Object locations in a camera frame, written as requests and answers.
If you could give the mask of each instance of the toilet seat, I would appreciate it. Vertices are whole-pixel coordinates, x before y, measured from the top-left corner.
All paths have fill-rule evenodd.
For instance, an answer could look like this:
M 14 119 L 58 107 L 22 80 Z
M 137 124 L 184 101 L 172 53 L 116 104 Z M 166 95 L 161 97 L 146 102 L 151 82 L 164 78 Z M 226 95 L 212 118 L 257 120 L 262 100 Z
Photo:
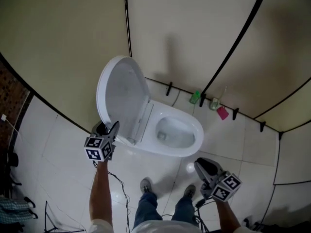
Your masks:
M 197 152 L 203 128 L 193 116 L 150 99 L 145 78 L 133 58 L 117 56 L 100 76 L 97 110 L 108 127 L 120 122 L 117 138 L 134 148 L 185 157 Z
M 146 150 L 153 153 L 160 153 L 169 156 L 186 157 L 195 154 L 202 145 L 204 133 L 200 122 L 193 116 L 181 110 L 165 105 L 163 103 L 151 100 L 153 105 L 147 127 L 141 142 L 137 142 L 135 148 Z M 156 137 L 156 125 L 165 118 L 177 118 L 190 125 L 194 133 L 194 143 L 187 148 L 172 148 L 162 144 Z

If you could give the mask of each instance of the pink object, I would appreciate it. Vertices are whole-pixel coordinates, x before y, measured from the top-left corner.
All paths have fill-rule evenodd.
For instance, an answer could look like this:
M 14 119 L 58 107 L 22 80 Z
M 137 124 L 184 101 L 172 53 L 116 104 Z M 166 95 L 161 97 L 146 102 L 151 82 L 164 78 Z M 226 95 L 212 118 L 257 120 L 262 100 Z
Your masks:
M 228 111 L 226 111 L 223 106 L 217 109 L 217 113 L 222 120 L 225 120 L 227 116 L 229 115 Z

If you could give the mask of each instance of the person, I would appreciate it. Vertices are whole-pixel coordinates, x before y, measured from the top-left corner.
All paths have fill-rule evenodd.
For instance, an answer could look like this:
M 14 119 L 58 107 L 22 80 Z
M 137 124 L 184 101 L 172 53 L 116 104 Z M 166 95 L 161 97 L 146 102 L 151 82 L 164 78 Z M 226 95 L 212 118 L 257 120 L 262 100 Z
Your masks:
M 163 220 L 156 211 L 156 195 L 147 179 L 140 183 L 142 197 L 138 203 L 132 233 L 202 233 L 193 219 L 192 198 L 195 186 L 190 185 L 175 207 L 172 220 Z M 250 233 L 241 227 L 229 204 L 215 200 L 223 233 Z M 111 195 L 107 161 L 99 162 L 89 201 L 91 226 L 89 233 L 113 233 Z
M 13 224 L 29 219 L 37 219 L 38 216 L 30 209 L 35 208 L 35 203 L 28 197 L 24 200 L 13 200 L 0 197 L 0 223 Z

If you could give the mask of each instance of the toilet lid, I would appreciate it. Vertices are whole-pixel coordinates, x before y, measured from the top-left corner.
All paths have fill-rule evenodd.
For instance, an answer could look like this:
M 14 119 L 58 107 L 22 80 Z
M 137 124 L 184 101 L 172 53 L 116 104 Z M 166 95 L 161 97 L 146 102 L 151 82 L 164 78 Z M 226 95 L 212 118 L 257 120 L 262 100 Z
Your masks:
M 118 138 L 135 143 L 140 119 L 150 99 L 145 78 L 130 57 L 117 56 L 104 68 L 97 85 L 96 103 L 107 127 L 120 122 Z

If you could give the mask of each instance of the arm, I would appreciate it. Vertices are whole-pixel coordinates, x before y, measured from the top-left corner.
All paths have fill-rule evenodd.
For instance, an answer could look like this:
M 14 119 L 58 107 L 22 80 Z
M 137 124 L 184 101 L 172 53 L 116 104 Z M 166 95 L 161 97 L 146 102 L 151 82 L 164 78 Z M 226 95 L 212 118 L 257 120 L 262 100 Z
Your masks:
M 102 219 L 112 226 L 111 195 L 108 180 L 108 161 L 98 162 L 89 199 L 91 220 Z
M 215 202 L 219 214 L 220 228 L 223 233 L 233 233 L 237 228 L 241 227 L 228 202 L 224 203 L 217 200 Z

